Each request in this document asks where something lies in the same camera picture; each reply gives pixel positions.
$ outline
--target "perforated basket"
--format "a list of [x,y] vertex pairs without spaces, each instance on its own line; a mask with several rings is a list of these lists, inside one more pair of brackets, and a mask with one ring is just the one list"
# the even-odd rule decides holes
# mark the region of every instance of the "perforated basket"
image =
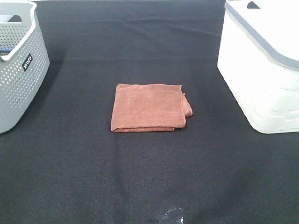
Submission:
[[18,15],[21,22],[0,22],[0,133],[16,125],[38,91],[49,58],[35,12],[27,1],[0,2],[0,15]]

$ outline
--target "black fabric surface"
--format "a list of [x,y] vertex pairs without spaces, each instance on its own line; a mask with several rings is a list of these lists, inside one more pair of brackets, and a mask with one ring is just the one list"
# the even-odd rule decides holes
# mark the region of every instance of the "black fabric surface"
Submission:
[[[248,123],[217,70],[224,0],[37,2],[50,58],[0,135],[1,224],[299,223],[298,133]],[[182,84],[182,130],[112,133],[118,83]]]

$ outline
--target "white storage bin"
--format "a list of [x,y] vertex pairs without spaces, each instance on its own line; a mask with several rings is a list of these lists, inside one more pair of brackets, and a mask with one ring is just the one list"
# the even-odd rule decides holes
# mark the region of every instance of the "white storage bin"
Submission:
[[299,1],[227,0],[218,68],[254,129],[299,131]]
[[1,1],[1,15],[18,15],[21,22],[0,22],[0,133],[16,125],[38,91],[49,58],[35,13],[36,4]]

